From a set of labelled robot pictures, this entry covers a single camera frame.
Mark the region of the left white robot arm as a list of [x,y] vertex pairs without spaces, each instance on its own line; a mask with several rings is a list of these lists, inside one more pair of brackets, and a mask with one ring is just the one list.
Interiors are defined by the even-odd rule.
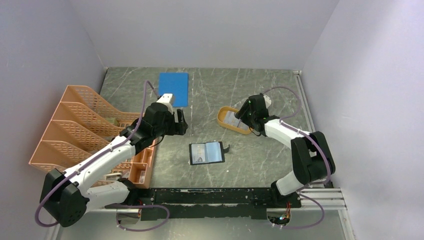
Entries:
[[153,145],[164,136],[183,136],[188,129],[184,111],[173,111],[172,104],[154,102],[143,108],[131,125],[107,146],[65,171],[50,170],[44,179],[35,221],[39,226],[69,227],[84,214],[111,204],[134,207],[139,200],[136,187],[127,178],[94,187],[102,176],[123,161]]

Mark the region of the yellow oval tray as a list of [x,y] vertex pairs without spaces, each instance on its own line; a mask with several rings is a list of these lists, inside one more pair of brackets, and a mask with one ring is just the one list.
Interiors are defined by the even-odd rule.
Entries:
[[223,106],[223,107],[221,107],[220,110],[218,111],[217,117],[216,117],[217,118],[217,123],[221,127],[226,128],[226,129],[229,129],[229,130],[232,130],[232,131],[235,131],[235,132],[240,133],[240,134],[243,134],[243,135],[248,135],[248,134],[251,133],[251,129],[250,128],[249,128],[249,130],[242,130],[242,129],[238,128],[238,127],[234,127],[234,126],[225,124],[223,122],[223,120],[225,118],[225,115],[226,115],[227,111],[232,111],[232,112],[235,112],[235,113],[238,112],[238,110],[236,108],[233,108],[233,107],[230,107],[230,106]]

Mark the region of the black card holder wallet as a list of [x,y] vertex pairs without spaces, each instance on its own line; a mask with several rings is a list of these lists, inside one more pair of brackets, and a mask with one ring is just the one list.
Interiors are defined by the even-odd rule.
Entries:
[[193,145],[193,144],[195,144],[195,143],[190,143],[188,145],[189,164],[191,166],[224,163],[225,162],[225,154],[227,154],[230,151],[230,147],[231,147],[229,144],[227,146],[224,146],[222,141],[196,143],[196,144],[204,144],[204,146],[205,146],[205,157],[206,158],[205,158],[204,163],[193,164],[192,163],[192,153],[191,153],[191,145]]

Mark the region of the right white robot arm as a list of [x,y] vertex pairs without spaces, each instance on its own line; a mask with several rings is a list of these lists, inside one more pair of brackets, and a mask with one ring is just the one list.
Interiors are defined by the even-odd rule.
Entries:
[[295,128],[281,117],[271,115],[271,99],[260,93],[248,97],[235,117],[260,135],[274,139],[291,150],[292,171],[272,183],[270,202],[282,207],[289,195],[309,187],[311,184],[326,184],[335,173],[325,135],[320,131],[306,132]]

